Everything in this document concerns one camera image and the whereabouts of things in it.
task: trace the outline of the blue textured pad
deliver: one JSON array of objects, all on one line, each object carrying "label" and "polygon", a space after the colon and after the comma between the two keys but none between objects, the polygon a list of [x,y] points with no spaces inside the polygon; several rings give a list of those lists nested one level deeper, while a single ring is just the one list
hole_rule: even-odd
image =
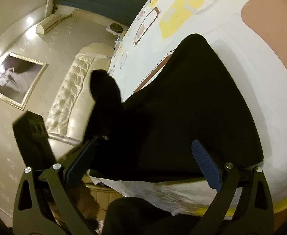
[{"label": "blue textured pad", "polygon": [[191,152],[209,186],[219,192],[222,188],[222,172],[218,166],[198,140],[192,142]]}]

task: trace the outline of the black pants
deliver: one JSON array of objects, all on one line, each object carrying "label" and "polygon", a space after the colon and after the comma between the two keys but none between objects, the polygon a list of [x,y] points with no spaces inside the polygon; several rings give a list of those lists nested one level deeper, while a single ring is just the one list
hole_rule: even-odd
[{"label": "black pants", "polygon": [[109,205],[102,235],[188,235],[199,219],[172,216],[143,199],[119,198]]}]

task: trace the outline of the black cloth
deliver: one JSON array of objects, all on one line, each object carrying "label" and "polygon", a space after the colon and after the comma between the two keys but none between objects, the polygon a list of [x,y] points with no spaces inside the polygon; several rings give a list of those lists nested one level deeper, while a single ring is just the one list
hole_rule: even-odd
[{"label": "black cloth", "polygon": [[245,100],[199,34],[186,37],[159,75],[123,107],[91,163],[97,176],[150,182],[202,176],[191,153],[195,139],[238,168],[263,160]]},{"label": "black cloth", "polygon": [[187,235],[199,219],[172,216],[143,199],[119,198],[107,209],[102,235]]}]

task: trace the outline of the tufted headboard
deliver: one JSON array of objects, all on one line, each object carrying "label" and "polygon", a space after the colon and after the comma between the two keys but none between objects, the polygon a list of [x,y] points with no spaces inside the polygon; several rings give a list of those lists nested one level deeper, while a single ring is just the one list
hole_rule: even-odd
[{"label": "tufted headboard", "polygon": [[45,123],[50,138],[71,145],[80,143],[94,106],[89,90],[90,73],[98,69],[108,70],[112,54],[113,48],[93,43],[75,56]]}]

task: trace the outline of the metal bolt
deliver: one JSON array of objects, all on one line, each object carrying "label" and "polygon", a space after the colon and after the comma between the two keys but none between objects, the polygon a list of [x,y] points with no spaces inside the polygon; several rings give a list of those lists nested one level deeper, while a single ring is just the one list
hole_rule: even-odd
[{"label": "metal bolt", "polygon": [[62,165],[61,164],[54,164],[53,169],[61,169]]},{"label": "metal bolt", "polygon": [[234,164],[232,164],[232,163],[225,163],[225,167],[228,168],[228,169],[232,169],[232,168],[234,168]]},{"label": "metal bolt", "polygon": [[30,173],[30,172],[31,172],[31,168],[30,168],[30,167],[26,167],[26,168],[24,169],[24,172],[25,172],[25,173]]},{"label": "metal bolt", "polygon": [[259,166],[256,166],[256,172],[262,172],[262,168]]}]

